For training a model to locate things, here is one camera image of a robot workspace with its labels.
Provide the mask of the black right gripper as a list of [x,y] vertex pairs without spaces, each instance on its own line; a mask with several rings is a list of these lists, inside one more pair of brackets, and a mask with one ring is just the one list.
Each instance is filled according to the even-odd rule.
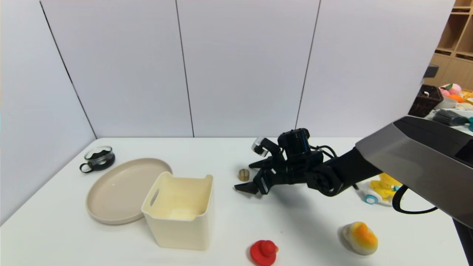
[[263,160],[249,164],[249,168],[258,169],[253,178],[253,182],[247,182],[234,185],[236,191],[246,192],[256,195],[259,192],[267,195],[270,189],[275,185],[289,184],[289,175],[287,173],[287,163],[282,158],[267,157]]

